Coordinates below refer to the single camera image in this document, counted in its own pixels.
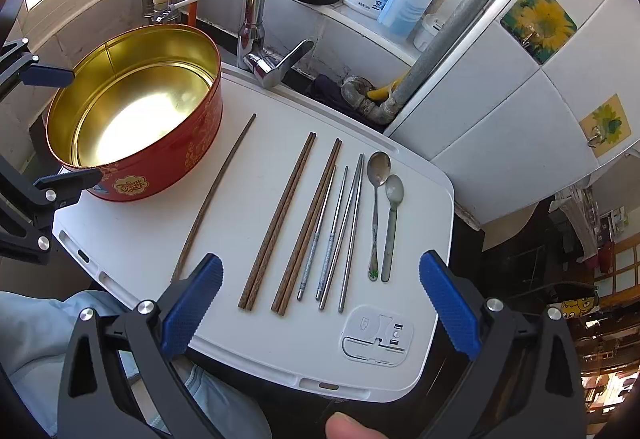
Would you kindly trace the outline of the right hand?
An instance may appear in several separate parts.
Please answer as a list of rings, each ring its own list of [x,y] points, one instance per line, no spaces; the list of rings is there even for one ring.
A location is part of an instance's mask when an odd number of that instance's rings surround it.
[[[334,413],[326,421],[324,430],[328,439],[387,439],[379,431],[360,424],[342,412]]]

